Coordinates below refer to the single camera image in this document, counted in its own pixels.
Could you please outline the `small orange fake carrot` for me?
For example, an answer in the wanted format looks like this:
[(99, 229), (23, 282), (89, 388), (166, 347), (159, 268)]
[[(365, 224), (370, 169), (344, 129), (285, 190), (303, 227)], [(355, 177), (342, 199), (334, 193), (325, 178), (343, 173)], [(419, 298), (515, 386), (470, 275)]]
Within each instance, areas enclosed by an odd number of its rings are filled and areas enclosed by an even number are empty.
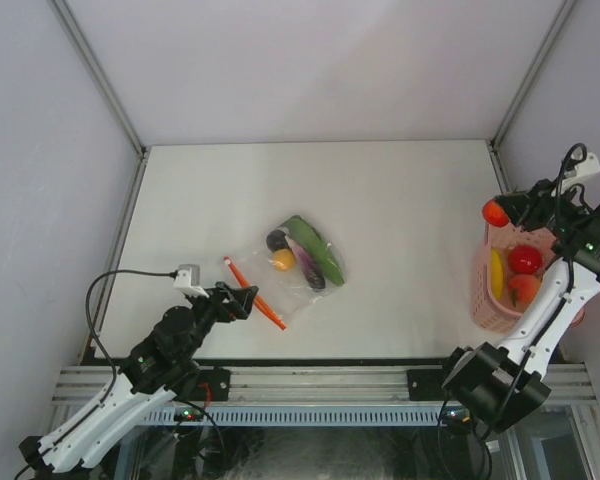
[(510, 223), (508, 215), (494, 199), (485, 203), (482, 208), (482, 216), (488, 225), (496, 228), (503, 228)]

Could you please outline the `red fake apple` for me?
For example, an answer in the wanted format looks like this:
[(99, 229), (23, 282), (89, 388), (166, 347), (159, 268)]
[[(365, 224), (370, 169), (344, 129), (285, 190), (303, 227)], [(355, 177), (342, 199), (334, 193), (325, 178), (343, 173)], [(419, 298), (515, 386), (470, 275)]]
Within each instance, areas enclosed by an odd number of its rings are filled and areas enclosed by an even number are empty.
[(533, 275), (543, 266), (541, 252), (527, 244), (518, 244), (508, 254), (508, 265), (515, 274)]

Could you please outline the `wrinkled yellow fake fruit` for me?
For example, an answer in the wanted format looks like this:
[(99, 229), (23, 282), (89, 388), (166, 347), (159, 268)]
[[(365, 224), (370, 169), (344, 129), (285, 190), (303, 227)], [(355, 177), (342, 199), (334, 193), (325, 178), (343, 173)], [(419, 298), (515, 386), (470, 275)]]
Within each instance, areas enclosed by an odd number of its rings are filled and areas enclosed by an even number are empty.
[(286, 272), (295, 266), (296, 258), (290, 249), (280, 249), (272, 253), (271, 263), (276, 270)]

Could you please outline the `yellow fake banana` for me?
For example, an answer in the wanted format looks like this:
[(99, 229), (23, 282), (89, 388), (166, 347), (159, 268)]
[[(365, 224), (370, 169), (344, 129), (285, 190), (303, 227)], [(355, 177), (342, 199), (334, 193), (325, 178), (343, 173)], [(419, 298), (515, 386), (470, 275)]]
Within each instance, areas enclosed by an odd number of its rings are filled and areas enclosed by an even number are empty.
[(490, 252), (490, 286), (493, 297), (500, 300), (504, 291), (504, 267), (498, 250)]

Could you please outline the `clear zip top bag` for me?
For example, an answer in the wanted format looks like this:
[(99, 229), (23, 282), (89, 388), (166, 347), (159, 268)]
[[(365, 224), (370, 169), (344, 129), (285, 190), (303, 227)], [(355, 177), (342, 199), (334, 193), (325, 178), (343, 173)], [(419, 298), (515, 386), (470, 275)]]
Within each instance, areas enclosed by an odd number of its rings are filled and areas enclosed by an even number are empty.
[[(298, 266), (290, 272), (281, 272), (273, 267), (270, 263), (271, 252), (267, 248), (265, 240), (272, 230), (281, 229), (282, 223), (272, 228), (257, 241), (224, 256), (223, 264), (229, 278), (237, 282), (239, 286), (256, 286), (258, 288), (254, 303), (256, 311), (284, 331), (303, 310), (342, 286), (335, 286), (325, 279), (326, 288), (315, 292), (308, 286)], [(342, 255), (336, 245), (322, 232), (320, 233), (332, 244), (333, 252), (344, 269), (346, 279), (346, 264)]]

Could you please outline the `orange fake peach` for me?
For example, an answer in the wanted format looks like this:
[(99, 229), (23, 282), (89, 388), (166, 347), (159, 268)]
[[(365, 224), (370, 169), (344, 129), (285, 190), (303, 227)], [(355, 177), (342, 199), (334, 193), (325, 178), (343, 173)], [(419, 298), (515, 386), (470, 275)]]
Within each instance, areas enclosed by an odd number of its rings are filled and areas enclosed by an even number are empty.
[(541, 281), (534, 275), (517, 274), (507, 283), (511, 303), (516, 308), (527, 307), (541, 287)]

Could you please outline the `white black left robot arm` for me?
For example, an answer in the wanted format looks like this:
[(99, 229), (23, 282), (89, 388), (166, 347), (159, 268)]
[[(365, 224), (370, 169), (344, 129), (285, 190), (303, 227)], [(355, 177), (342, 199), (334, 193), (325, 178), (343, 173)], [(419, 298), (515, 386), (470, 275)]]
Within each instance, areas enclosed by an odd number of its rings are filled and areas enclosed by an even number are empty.
[(245, 320), (258, 288), (218, 282), (168, 309), (132, 348), (115, 374), (86, 405), (45, 436), (29, 436), (19, 450), (36, 479), (86, 479), (118, 441), (151, 411), (186, 400), (199, 387), (194, 354), (214, 325)]

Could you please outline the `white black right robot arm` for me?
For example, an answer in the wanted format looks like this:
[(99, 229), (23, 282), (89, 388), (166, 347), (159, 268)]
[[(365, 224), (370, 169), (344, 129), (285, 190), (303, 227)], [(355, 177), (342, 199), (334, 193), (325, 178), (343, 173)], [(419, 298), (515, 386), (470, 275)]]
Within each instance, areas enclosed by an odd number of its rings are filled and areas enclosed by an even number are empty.
[(575, 233), (545, 273), (539, 293), (511, 333), (454, 350), (439, 374), (441, 391), (501, 433), (549, 397), (542, 379), (576, 314), (600, 292), (600, 205), (576, 223)]

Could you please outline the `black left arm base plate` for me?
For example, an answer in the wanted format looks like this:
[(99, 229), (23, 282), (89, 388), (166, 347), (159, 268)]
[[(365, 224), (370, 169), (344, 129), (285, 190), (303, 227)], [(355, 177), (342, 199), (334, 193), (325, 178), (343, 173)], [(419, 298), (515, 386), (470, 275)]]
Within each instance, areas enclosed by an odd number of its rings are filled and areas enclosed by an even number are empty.
[(231, 371), (214, 367), (202, 369), (194, 380), (187, 380), (179, 396), (187, 401), (212, 403), (229, 399)]

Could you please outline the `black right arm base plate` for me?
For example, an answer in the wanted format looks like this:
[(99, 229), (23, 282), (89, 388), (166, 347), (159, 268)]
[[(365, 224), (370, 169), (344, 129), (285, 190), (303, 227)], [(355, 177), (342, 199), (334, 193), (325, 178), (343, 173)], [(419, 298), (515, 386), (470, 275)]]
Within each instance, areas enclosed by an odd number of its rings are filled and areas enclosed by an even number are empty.
[(406, 372), (409, 400), (413, 402), (443, 401), (445, 379), (441, 368), (415, 368)]

